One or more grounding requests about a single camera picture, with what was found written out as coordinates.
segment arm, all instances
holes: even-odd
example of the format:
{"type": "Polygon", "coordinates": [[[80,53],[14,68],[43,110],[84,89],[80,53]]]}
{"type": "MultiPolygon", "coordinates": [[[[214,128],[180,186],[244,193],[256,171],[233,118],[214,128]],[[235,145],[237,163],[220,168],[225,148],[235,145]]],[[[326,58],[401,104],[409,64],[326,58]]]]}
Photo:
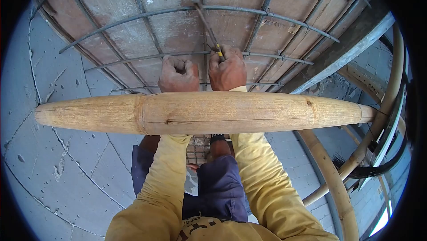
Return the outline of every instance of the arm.
{"type": "Polygon", "coordinates": [[[312,239],[337,240],[304,207],[264,133],[230,137],[249,206],[261,225],[280,239],[303,235],[309,240],[311,235],[312,239]]]}
{"type": "MultiPolygon", "coordinates": [[[[164,57],[159,80],[162,92],[198,91],[197,65],[164,57]],[[180,69],[185,74],[177,73],[180,69]]],[[[176,240],[182,228],[182,202],[191,136],[162,135],[154,161],[136,200],[112,219],[106,240],[176,240]]]]}
{"type": "MultiPolygon", "coordinates": [[[[246,68],[240,51],[230,46],[223,46],[222,51],[225,62],[218,63],[216,55],[211,55],[209,61],[212,89],[245,92],[246,68]]],[[[303,206],[264,133],[231,134],[230,137],[249,206],[260,225],[280,239],[338,240],[324,231],[303,206]]]]}

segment dirty hand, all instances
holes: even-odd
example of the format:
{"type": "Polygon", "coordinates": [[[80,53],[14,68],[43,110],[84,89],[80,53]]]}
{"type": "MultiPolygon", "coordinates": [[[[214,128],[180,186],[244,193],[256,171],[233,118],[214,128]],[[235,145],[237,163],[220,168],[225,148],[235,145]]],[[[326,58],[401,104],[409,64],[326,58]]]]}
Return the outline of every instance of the dirty hand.
{"type": "Polygon", "coordinates": [[[199,68],[189,60],[165,56],[157,84],[162,92],[199,91],[199,68]]]}
{"type": "Polygon", "coordinates": [[[228,91],[246,85],[246,65],[242,52],[238,48],[222,45],[225,61],[220,63],[217,53],[211,52],[209,59],[209,78],[213,91],[228,91]]]}

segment yellow shirt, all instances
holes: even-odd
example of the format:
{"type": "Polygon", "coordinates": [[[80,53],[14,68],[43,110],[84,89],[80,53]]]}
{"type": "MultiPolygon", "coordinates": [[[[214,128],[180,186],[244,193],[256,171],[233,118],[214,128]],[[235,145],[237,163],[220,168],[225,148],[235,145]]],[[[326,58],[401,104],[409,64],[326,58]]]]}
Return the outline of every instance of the yellow shirt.
{"type": "Polygon", "coordinates": [[[338,240],[303,206],[264,133],[230,137],[243,188],[259,224],[203,215],[182,220],[191,136],[162,135],[141,192],[115,215],[105,240],[338,240]]]}

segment yellow sleeve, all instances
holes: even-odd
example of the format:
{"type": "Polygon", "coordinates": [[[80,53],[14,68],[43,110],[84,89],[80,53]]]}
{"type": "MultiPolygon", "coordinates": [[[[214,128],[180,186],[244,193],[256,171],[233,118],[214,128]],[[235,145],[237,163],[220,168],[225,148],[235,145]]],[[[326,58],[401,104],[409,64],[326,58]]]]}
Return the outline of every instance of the yellow sleeve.
{"type": "MultiPolygon", "coordinates": [[[[246,91],[246,87],[233,91],[246,91]]],[[[338,240],[304,207],[264,133],[230,137],[249,206],[260,225],[282,240],[338,240]]]]}
{"type": "Polygon", "coordinates": [[[176,240],[182,228],[182,201],[191,136],[162,135],[136,200],[117,213],[105,240],[176,240]]]}

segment plywood board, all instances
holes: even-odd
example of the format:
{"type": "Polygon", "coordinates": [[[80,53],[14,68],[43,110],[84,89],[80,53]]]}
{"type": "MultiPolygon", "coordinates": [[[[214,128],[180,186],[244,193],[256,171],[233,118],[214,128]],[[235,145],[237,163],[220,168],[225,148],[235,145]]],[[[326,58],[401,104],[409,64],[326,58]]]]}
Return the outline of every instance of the plywood board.
{"type": "MultiPolygon", "coordinates": [[[[78,8],[74,0],[47,0],[56,11],[52,16],[54,21],[72,38],[78,39],[90,33],[94,27],[78,8]]],[[[81,0],[91,17],[99,27],[116,21],[140,14],[141,11],[135,0],[81,0]]],[[[308,23],[314,27],[327,31],[349,6],[349,0],[324,0],[321,7],[308,23]]],[[[264,0],[207,0],[208,5],[227,5],[244,8],[261,9],[264,0]]],[[[272,0],[268,12],[287,16],[289,18],[304,21],[317,0],[272,0]]],[[[191,5],[189,0],[142,0],[147,12],[176,8],[191,5]]],[[[366,4],[360,2],[354,12],[348,17],[335,37],[353,22],[365,8],[366,4]]],[[[206,11],[207,20],[220,43],[230,44],[234,47],[245,49],[253,31],[258,15],[224,10],[206,11]]],[[[180,11],[149,17],[153,31],[157,36],[160,47],[164,53],[201,51],[203,50],[203,27],[195,11],[180,11]]],[[[267,17],[254,40],[251,52],[279,54],[283,47],[291,40],[299,26],[277,18],[267,17]]],[[[302,29],[304,34],[286,50],[285,56],[300,58],[316,42],[321,35],[313,30],[302,29]]],[[[124,58],[135,58],[158,54],[147,28],[142,19],[127,22],[106,30],[105,35],[112,45],[124,58]]],[[[320,48],[322,52],[331,41],[325,42],[320,48]]],[[[117,56],[105,44],[99,35],[94,35],[80,42],[80,46],[88,51],[88,54],[96,61],[106,64],[118,61],[117,56]]],[[[181,56],[184,60],[192,60],[198,63],[200,79],[204,70],[203,56],[181,56]]],[[[245,59],[248,71],[248,82],[256,82],[273,59],[258,56],[249,56],[245,59]]],[[[292,65],[292,61],[279,62],[264,77],[262,82],[275,82],[292,65]]],[[[131,67],[146,85],[156,85],[161,71],[161,58],[140,60],[131,63],[131,67]]],[[[137,78],[122,64],[109,68],[119,81],[127,87],[142,86],[137,78]]],[[[256,87],[256,91],[265,91],[268,86],[256,87]]]]}

